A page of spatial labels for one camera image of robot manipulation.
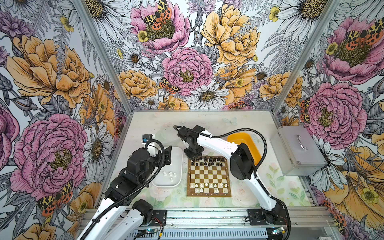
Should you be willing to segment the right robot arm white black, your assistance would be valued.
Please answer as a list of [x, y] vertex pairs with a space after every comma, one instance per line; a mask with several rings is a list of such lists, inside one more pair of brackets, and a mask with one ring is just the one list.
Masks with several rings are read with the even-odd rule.
[[[262, 209], [260, 220], [267, 224], [276, 224], [279, 220], [285, 220], [286, 225], [291, 225], [287, 205], [280, 199], [271, 195], [258, 176], [258, 168], [267, 156], [268, 145], [265, 137], [258, 131], [249, 128], [241, 128], [229, 133], [214, 136], [201, 126], [193, 129], [185, 126], [173, 126], [178, 137], [186, 145], [184, 152], [190, 160], [195, 160], [203, 155], [205, 148], [211, 149], [229, 160], [229, 170], [238, 180], [243, 181], [257, 198]], [[247, 144], [235, 144], [224, 140], [224, 137], [240, 132], [252, 132], [258, 135], [264, 144], [264, 151], [260, 161], [255, 164]]]

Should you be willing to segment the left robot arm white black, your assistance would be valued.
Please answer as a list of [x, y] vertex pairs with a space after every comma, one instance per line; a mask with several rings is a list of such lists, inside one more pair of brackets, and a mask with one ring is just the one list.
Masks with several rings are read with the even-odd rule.
[[124, 240], [153, 217], [153, 206], [133, 199], [157, 176], [160, 169], [172, 163], [172, 147], [140, 148], [129, 157], [127, 166], [112, 180], [96, 213], [79, 240]]

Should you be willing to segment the wooden chess board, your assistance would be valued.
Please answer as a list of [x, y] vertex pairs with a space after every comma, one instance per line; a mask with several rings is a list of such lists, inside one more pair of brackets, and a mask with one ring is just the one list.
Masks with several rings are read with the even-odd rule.
[[201, 156], [188, 161], [188, 197], [231, 197], [228, 161], [222, 156]]

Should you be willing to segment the white plastic tray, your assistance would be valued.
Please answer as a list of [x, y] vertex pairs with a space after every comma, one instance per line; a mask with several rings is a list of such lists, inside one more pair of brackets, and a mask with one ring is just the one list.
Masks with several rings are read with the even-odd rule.
[[157, 188], [173, 188], [182, 180], [184, 152], [179, 147], [172, 147], [171, 164], [165, 165], [160, 173], [152, 180], [152, 185]]

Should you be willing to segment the yellow plastic tray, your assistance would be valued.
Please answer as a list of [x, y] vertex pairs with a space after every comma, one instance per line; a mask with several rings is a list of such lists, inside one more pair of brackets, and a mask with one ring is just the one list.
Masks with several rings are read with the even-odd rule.
[[251, 136], [247, 133], [234, 133], [227, 137], [227, 141], [230, 143], [235, 143], [237, 145], [240, 145], [241, 143], [246, 144], [251, 152], [251, 155], [254, 159], [255, 165], [257, 165], [262, 155], [260, 154], [257, 146], [255, 145], [253, 139]]

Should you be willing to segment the grey metal box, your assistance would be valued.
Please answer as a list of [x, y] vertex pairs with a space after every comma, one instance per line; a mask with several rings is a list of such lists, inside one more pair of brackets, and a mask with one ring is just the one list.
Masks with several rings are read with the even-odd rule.
[[309, 176], [327, 165], [315, 141], [303, 127], [280, 127], [270, 142], [285, 176]]

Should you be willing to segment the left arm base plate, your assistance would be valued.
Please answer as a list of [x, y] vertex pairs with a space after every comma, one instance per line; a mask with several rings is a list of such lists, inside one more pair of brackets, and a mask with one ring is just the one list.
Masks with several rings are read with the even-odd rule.
[[152, 210], [144, 215], [142, 227], [165, 227], [167, 222], [167, 210]]

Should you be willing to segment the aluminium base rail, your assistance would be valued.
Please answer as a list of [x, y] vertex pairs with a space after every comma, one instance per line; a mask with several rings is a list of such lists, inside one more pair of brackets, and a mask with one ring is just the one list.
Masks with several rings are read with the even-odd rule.
[[[115, 218], [109, 212], [94, 226], [94, 230], [105, 229], [108, 232], [120, 223], [134, 225], [137, 229], [214, 229], [214, 228], [278, 228], [287, 226], [251, 226], [247, 221], [250, 208], [170, 208], [167, 210], [165, 227], [142, 227], [141, 213], [130, 217], [131, 209], [125, 208]], [[336, 224], [324, 207], [289, 207], [291, 228], [335, 228]]]

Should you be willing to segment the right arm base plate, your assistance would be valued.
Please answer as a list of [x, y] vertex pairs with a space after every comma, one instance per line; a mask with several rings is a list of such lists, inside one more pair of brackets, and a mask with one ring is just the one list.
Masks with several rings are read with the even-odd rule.
[[248, 209], [247, 214], [247, 221], [251, 226], [288, 226], [291, 223], [284, 209], [272, 212]]

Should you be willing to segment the aluminium corner post right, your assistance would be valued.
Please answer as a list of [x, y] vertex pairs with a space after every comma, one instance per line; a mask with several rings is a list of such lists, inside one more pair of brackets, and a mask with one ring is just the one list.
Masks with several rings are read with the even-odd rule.
[[279, 107], [285, 101], [290, 92], [290, 89], [293, 87], [296, 82], [303, 65], [305, 64], [306, 59], [310, 56], [311, 50], [315, 47], [316, 42], [320, 39], [324, 29], [329, 26], [332, 16], [335, 14], [341, 1], [328, 1], [324, 12], [321, 14], [318, 23], [314, 27], [314, 31], [309, 34], [308, 41], [305, 44], [302, 52], [299, 55], [299, 58], [292, 69], [285, 86], [282, 88], [281, 93], [277, 97], [275, 104], [272, 108], [272, 114], [275, 115], [278, 112]]

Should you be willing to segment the aluminium corner post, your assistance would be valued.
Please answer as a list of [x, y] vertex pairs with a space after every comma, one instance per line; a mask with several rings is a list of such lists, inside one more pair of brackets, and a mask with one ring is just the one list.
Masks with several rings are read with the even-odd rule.
[[299, 58], [292, 69], [285, 86], [282, 88], [281, 93], [277, 97], [275, 104], [272, 108], [272, 114], [275, 115], [278, 112], [279, 107], [285, 101], [290, 92], [290, 89], [293, 87], [296, 82], [303, 65], [305, 64], [306, 59], [310, 56], [311, 50], [315, 47], [316, 42], [320, 39], [324, 29], [329, 26], [332, 16], [335, 14], [341, 1], [328, 1], [324, 12], [321, 14], [318, 23], [314, 27], [314, 31], [309, 34], [308, 41], [305, 44], [302, 52], [299, 55]]
[[102, 60], [102, 63], [104, 67], [106, 68], [106, 71], [111, 78], [111, 81], [117, 91], [118, 96], [121, 99], [121, 102], [123, 104], [123, 107], [128, 114], [129, 117], [133, 116], [133, 109], [131, 104], [129, 103], [129, 100], [126, 96], [126, 93], [122, 87], [122, 84], [118, 78], [118, 74], [114, 68], [114, 65], [111, 62], [111, 59], [108, 55], [108, 52], [105, 48], [105, 45], [103, 43], [103, 39], [98, 33], [98, 28], [93, 23], [92, 16], [88, 10], [88, 7], [85, 3], [85, 1], [74, 1], [75, 9], [78, 11], [78, 14], [80, 15], [80, 19], [82, 20], [84, 27], [89, 34], [89, 37], [91, 40], [93, 40], [93, 44], [97, 50], [97, 53], [99, 57]]

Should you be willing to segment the aluminium corner post left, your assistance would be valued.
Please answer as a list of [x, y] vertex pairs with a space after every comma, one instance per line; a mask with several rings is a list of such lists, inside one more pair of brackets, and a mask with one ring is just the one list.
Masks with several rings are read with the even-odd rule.
[[123, 104], [123, 107], [128, 114], [129, 117], [133, 116], [133, 109], [131, 104], [129, 103], [129, 100], [126, 96], [126, 93], [122, 87], [122, 84], [118, 78], [118, 74], [114, 68], [114, 65], [111, 62], [111, 59], [108, 55], [108, 52], [105, 48], [105, 45], [103, 43], [103, 39], [98, 33], [98, 28], [93, 23], [92, 16], [88, 10], [88, 7], [85, 3], [85, 1], [74, 1], [75, 9], [78, 11], [78, 14], [80, 15], [80, 19], [82, 20], [84, 27], [89, 34], [89, 37], [91, 40], [93, 40], [93, 44], [97, 50], [97, 53], [99, 57], [102, 60], [102, 63], [104, 67], [106, 68], [106, 71], [111, 78], [111, 81], [117, 91], [118, 96], [121, 99], [121, 102]]

